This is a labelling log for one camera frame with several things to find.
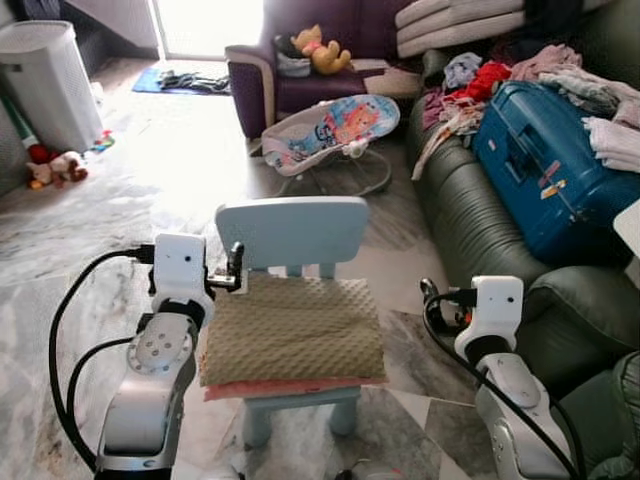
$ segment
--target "green leather sofa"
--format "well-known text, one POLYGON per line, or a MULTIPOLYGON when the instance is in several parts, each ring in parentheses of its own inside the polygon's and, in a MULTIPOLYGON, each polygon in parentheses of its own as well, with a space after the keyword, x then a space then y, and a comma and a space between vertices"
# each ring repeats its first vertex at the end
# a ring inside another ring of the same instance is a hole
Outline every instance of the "green leather sofa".
MULTIPOLYGON (((640 0, 614 0, 586 19, 574 41, 585 68, 640 88, 639 18, 640 0)), ((425 75, 446 58, 427 52, 425 75)), ((423 110, 421 99, 409 121, 410 169, 437 128, 423 131, 423 110)), ((414 185, 451 285, 479 274, 524 280, 518 350, 576 423, 589 478, 640 478, 640 292, 622 271, 536 260, 458 138, 414 185)))

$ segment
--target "purple armchair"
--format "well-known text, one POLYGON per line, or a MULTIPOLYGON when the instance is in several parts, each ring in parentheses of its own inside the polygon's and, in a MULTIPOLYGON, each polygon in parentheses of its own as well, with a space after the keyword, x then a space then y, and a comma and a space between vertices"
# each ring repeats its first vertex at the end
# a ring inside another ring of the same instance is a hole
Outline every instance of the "purple armchair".
POLYGON ((297 33, 318 23, 323 41, 337 40, 351 50, 354 59, 393 61, 398 58, 395 14, 411 1, 264 0, 259 44, 234 45, 225 50, 245 136, 259 137, 278 115, 298 112, 321 100, 367 93, 365 72, 343 70, 331 76, 312 73, 306 78, 278 76, 272 43, 275 35, 297 33))

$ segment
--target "blue rug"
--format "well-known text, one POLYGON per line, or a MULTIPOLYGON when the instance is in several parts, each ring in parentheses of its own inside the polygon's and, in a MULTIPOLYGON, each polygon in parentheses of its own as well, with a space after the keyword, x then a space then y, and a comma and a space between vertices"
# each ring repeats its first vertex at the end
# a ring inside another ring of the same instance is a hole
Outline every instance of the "blue rug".
POLYGON ((214 92, 204 92, 202 90, 191 90, 188 88, 160 88, 158 78, 163 70, 159 68, 147 68, 133 86, 133 91, 138 93, 178 93, 182 95, 231 95, 231 89, 227 86, 224 90, 214 92))

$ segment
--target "blue suitcase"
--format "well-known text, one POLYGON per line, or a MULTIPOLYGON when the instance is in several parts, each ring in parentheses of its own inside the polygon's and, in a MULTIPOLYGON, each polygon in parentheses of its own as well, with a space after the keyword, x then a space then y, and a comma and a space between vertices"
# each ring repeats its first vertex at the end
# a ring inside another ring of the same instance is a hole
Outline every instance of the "blue suitcase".
POLYGON ((578 108, 537 84, 505 83, 473 150, 532 254, 552 265, 621 265, 613 219, 640 197, 640 175, 603 167, 578 108))

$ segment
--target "marble floor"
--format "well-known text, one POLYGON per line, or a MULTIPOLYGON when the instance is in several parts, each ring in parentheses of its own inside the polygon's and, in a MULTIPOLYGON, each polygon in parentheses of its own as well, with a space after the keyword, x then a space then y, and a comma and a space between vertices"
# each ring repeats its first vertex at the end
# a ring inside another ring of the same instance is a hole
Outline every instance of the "marble floor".
MULTIPOLYGON (((220 265, 216 208, 268 197, 280 187, 273 169, 247 155, 230 97, 131 92, 152 63, 117 59, 96 75, 116 144, 87 159, 86 181, 63 190, 18 189, 0 198, 0 478, 90 478, 55 418, 45 354, 51 317, 82 267, 161 231, 204 235, 208 264, 220 265)), ((179 67, 224 73, 223 64, 179 67)), ((392 161, 394 180, 387 192, 367 199, 372 215, 363 244, 353 261, 339 266, 338 276, 369 281, 389 383, 364 389, 353 437, 329 433, 325 408, 292 410, 274 415, 267 447, 246 451, 242 403, 205 403, 194 382, 185 397, 174 478, 206 479, 208 469, 231 463, 249 480, 331 480, 363 457, 397 466, 410 479, 495 478, 489 439, 471 405, 471 380, 420 328, 418 280, 428 276, 444 288, 447 279, 404 164, 403 133, 378 148, 392 161)), ((304 194, 314 188, 306 179, 296 185, 304 194)), ((116 260, 91 275, 63 322, 63 378, 91 346, 131 334, 149 308, 146 278, 145 268, 116 260)), ((93 448, 123 371, 122 351, 115 348, 83 374, 76 409, 93 448)))

